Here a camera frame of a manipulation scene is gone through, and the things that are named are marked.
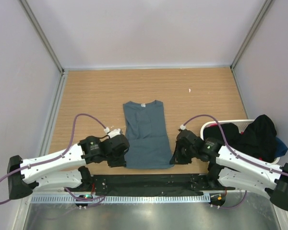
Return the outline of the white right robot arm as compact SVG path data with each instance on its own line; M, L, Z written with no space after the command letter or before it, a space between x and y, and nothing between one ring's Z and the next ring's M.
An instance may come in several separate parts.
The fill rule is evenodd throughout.
M288 163L268 163L233 149L215 138L201 139L179 129L172 164L189 164L194 158L209 163L207 184L246 190L261 195L288 211Z

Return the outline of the blue garment in basket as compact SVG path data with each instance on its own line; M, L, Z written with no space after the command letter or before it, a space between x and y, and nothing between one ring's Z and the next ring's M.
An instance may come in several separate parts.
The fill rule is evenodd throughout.
M286 146L286 144L281 139L276 137L275 158L279 158L279 157L285 156L287 151L288 151L288 147Z

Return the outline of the aluminium left frame rail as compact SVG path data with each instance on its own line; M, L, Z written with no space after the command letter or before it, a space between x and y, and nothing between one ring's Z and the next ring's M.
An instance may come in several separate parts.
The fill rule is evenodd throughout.
M50 55L53 63L55 64L56 68L62 75L64 73L64 68L62 67L57 55L55 54L50 42L48 41L38 19L36 18L34 12L32 11L28 1L26 0L19 0L19 4L21 5L23 11L25 12L26 16L28 17L30 23L32 24L34 30L36 31L38 37L40 38L42 44L44 45L45 49L47 50L48 54Z

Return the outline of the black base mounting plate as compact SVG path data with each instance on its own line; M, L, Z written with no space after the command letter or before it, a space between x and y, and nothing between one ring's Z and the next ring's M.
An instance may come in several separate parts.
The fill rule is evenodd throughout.
M233 190L218 182L208 180L206 174L138 174L138 175L94 175L92 176L96 192L110 192L123 188L174 188L180 187L194 191Z

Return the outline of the teal blue t-shirt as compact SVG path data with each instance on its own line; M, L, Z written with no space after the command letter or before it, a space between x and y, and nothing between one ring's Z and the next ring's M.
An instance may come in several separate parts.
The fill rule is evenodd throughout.
M130 147L125 154L128 169L168 169L172 151L161 101L123 104L125 136Z

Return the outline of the aluminium frame rail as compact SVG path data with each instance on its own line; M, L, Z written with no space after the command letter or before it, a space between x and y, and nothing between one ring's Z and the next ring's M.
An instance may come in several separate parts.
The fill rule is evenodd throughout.
M62 75L64 73L64 68L62 67L57 55L55 54L50 42L48 41L38 19L36 18L34 12L32 11L28 1L26 0L19 0L19 4L21 5L23 11L25 12L26 16L28 17L30 23L32 24L34 30L36 31L38 37L40 38L42 44L44 45L45 49L47 50L48 54L50 55L53 63L55 64L56 68Z
M172 188L123 188L114 189L109 193L106 191L96 192L91 175L81 175L79 171L61 171L44 175L35 179L31 186L35 186L34 192L45 192L67 187L72 192L94 192L98 196L193 196L202 191L187 190L180 187Z
M240 45L237 54L235 55L232 64L230 65L231 72L234 72L235 67L239 63L240 59L242 58L245 50L249 46L250 42L256 35L256 32L260 28L264 18L268 14L269 10L274 4L274 0L265 0L262 7L260 8L259 12L257 13L253 23L251 24L250 29L248 30L242 44Z

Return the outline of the aluminium front frame rail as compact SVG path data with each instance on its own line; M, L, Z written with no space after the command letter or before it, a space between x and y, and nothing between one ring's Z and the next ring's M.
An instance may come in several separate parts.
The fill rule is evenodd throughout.
M193 196L202 191L187 190L180 187L172 188L123 188L114 189L109 193L106 191L96 192L91 175L81 175L79 171L61 171L44 175L35 179L31 186L35 186L34 192L45 192L67 187L72 192L94 192L98 196Z

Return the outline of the aluminium right frame rail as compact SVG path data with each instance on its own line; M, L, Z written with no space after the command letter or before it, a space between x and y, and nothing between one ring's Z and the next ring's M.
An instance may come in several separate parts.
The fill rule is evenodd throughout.
M231 72L234 72L235 67L239 63L240 59L242 58L245 50L249 46L250 42L256 35L256 32L260 28L264 18L268 14L269 10L274 4L274 0L265 0L262 7L260 8L259 12L257 13L253 23L251 24L250 29L248 30L242 44L240 45L237 54L235 55L232 64L230 65Z

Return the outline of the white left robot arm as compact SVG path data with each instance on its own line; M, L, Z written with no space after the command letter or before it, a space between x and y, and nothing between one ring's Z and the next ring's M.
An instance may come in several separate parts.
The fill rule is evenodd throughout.
M69 149L50 155L31 159L13 156L7 169L9 199L21 199L34 191L61 187L88 191L94 180L87 165L105 161L109 167L123 167L129 147L123 134L108 135L105 140L88 136Z

